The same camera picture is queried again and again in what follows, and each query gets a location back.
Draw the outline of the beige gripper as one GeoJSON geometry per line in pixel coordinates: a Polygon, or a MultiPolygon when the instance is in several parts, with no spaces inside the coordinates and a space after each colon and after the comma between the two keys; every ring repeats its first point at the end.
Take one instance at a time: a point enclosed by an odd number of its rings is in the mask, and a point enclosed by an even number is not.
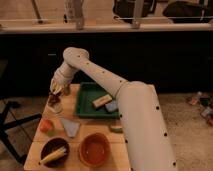
{"type": "Polygon", "coordinates": [[[53,75],[50,83],[50,92],[56,96],[63,93],[63,89],[67,87],[72,80],[72,75],[67,71],[58,68],[53,75]]]}

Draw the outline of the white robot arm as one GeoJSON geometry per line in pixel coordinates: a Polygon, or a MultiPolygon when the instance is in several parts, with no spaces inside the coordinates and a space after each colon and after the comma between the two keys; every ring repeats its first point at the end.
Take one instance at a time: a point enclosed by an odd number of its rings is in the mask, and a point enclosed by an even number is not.
{"type": "Polygon", "coordinates": [[[133,171],[178,171],[169,133],[155,89],[128,81],[89,60],[89,52],[68,47],[54,72],[50,91],[57,94],[81,70],[117,101],[130,166],[133,171]]]}

